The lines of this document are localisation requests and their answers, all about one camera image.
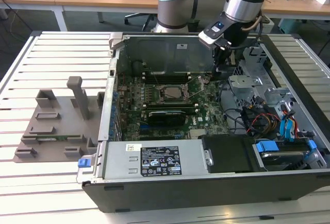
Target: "screw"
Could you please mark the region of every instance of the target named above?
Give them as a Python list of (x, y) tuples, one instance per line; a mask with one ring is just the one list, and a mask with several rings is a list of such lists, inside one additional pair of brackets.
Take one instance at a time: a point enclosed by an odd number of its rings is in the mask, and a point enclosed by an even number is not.
[(213, 166), (212, 160), (210, 158), (206, 158), (206, 165)]

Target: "office chair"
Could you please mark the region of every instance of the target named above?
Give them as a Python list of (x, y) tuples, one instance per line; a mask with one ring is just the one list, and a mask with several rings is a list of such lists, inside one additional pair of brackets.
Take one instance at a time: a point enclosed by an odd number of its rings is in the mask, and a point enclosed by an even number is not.
[(125, 25), (129, 25), (129, 22), (128, 22), (129, 18), (139, 17), (139, 16), (146, 16), (146, 15), (148, 16), (148, 18), (146, 19), (146, 22), (143, 24), (143, 27), (142, 27), (142, 32), (144, 32), (146, 27), (148, 26), (150, 20), (153, 21), (155, 19), (155, 17), (157, 16), (157, 14), (147, 14), (147, 13), (129, 14), (129, 15), (125, 16), (124, 23), (125, 23)]

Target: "regulatory label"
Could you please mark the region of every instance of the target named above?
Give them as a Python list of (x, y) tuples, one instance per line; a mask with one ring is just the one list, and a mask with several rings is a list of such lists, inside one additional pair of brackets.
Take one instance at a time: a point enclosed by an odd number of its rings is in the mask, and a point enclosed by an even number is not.
[(142, 144), (126, 144), (126, 151), (140, 151)]
[(180, 154), (177, 146), (141, 148), (142, 176), (171, 176), (181, 174)]

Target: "motherboard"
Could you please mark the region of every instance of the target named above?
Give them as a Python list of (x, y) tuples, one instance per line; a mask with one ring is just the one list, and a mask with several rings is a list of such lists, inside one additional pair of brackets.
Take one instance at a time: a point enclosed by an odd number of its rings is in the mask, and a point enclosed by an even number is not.
[(219, 83), (205, 73), (119, 73), (123, 141), (197, 139), (228, 133), (218, 103)]

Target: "aluminum profile table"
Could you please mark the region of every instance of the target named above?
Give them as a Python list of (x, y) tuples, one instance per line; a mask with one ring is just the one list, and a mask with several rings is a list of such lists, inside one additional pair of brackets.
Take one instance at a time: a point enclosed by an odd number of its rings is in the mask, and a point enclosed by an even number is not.
[[(51, 88), (57, 96), (72, 96), (72, 91), (66, 89), (66, 80), (72, 75), (83, 78), (82, 87), (89, 96), (105, 88), (109, 35), (106, 32), (43, 32), (31, 36), (0, 83), (1, 224), (329, 221), (330, 187), (298, 201), (105, 214), (76, 183), (76, 162), (9, 162), (37, 105), (34, 98), (39, 88)], [(265, 216), (274, 220), (260, 220), (260, 217), (267, 219)]]
[[(326, 117), (330, 119), (330, 70), (300, 38), (271, 35), (270, 39), (288, 62), (301, 83), (311, 94)], [(286, 87), (277, 66), (272, 68), (278, 83)]]

